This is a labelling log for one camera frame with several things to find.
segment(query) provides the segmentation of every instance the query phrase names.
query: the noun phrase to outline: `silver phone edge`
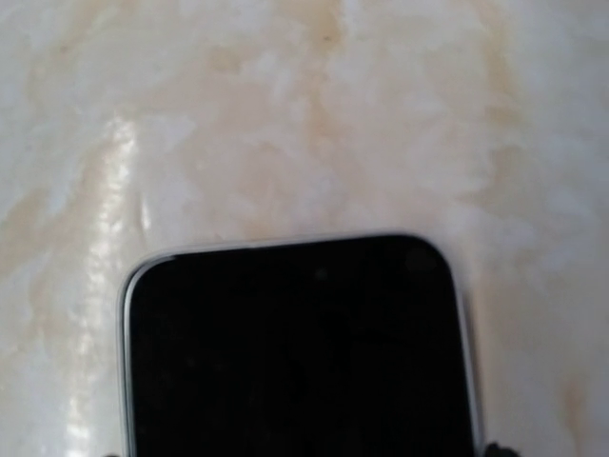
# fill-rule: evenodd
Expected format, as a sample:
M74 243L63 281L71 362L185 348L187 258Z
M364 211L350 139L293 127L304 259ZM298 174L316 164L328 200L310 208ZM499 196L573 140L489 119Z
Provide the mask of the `silver phone edge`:
M481 456L484 452L484 430L481 422L481 397L480 387L478 386L478 378L474 373L475 363L473 358L472 340L474 338L470 327L470 317L464 304L463 289L455 276L452 267L452 262L449 256L438 248L434 242L430 241L425 236L412 231L404 230L369 230L364 232L347 232L343 234L327 234L327 235L304 235L298 237L290 237L285 239L272 239L261 241L242 241L242 242L227 242L227 243L211 243L204 246L186 246L182 248L173 248L167 252L160 252L151 255L147 260L141 261L136 268L131 270L130 275L121 287L121 293L118 301L118 361L119 361L119 392L121 403L121 424L122 424L122 443L123 449L120 455L125 457L136 457L135 449L135 430L133 424L133 411L131 408L131 372L129 360L129 322L131 295L133 289L140 278L151 268L156 267L164 262L174 259L178 255L192 254L199 252L212 252L216 250L234 250L240 248L271 248L275 246L299 245L304 243L315 243L325 241L341 241L355 238L373 238L379 236L410 236L419 238L428 245L435 248L446 260L449 266L451 281L457 297L457 308L459 315L460 334L462 339L462 351L465 364L465 378L467 384L467 395L469 401L470 418L472 423L472 441L476 447L477 456Z

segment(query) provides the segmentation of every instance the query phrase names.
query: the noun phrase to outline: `cell phone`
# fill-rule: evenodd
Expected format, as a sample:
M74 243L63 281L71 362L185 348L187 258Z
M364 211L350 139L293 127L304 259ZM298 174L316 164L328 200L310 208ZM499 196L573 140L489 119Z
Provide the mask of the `cell phone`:
M481 455L459 292L416 236L152 259L121 343L131 457Z

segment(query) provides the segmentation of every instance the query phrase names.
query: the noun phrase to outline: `beige marble tile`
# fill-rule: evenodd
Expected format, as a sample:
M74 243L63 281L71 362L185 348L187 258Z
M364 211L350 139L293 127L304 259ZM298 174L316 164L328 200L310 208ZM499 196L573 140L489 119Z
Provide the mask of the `beige marble tile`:
M488 439L609 453L609 4L0 0L0 455L122 452L159 249L399 228L454 259Z

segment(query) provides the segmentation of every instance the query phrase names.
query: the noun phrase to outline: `smartphone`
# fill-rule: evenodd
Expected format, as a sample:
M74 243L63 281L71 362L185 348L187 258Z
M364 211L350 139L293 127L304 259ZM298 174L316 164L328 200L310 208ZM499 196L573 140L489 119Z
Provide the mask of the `smartphone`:
M459 294L419 237L161 256L123 303L131 457L480 455Z

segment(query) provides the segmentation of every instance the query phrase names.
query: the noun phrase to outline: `dark object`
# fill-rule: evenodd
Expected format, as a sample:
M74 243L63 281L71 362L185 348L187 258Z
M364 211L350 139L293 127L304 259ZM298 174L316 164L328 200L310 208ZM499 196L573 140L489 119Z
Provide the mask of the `dark object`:
M456 291L419 238L176 255L130 290L137 457L474 456Z
M509 447L499 447L497 443L488 445L484 457L521 457L515 450Z

